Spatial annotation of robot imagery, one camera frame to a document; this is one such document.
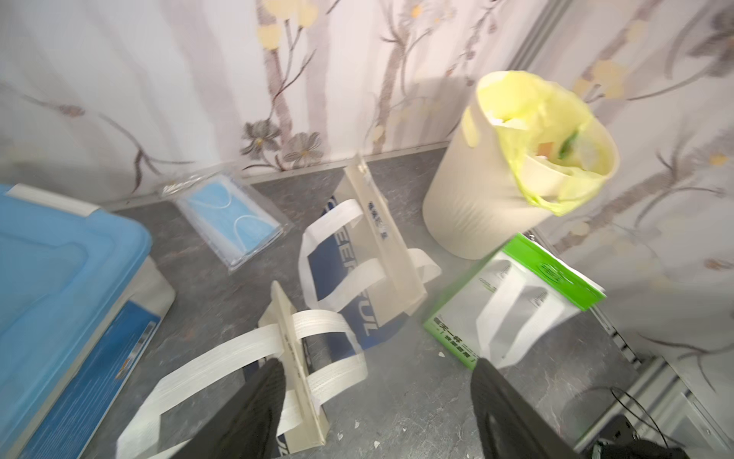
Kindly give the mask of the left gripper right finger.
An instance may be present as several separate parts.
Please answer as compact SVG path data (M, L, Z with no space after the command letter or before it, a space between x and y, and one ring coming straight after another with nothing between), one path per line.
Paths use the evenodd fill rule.
M472 371L470 395L485 458L577 458L488 360Z

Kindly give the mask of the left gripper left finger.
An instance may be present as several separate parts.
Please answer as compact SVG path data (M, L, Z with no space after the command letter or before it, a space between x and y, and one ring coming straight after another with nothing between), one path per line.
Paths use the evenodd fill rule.
M173 458L270 458L285 395L284 366L268 361Z

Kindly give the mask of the blue paper bag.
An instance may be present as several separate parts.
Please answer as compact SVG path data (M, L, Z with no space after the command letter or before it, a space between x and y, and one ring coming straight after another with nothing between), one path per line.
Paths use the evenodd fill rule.
M305 338L342 334L352 356L310 373ZM162 415L225 376L257 365L234 396L191 439L161 449ZM269 458L279 436L301 428L315 445L326 440L323 405L368 376L364 353L342 315L296 311L278 282L259 326L166 375L147 396L116 445L118 458Z
M321 216L305 229L298 260L305 304L341 315L364 349L391 339L427 298L442 268L403 240L361 156Z

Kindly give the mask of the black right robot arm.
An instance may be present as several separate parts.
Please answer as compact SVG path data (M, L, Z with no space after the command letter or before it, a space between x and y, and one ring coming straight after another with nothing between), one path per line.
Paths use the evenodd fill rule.
M602 389L609 390L615 401L640 424L653 428L663 443L641 438L625 416L615 415L583 449L583 458L689 458L684 444L664 434L657 421L629 392L616 386L602 386Z

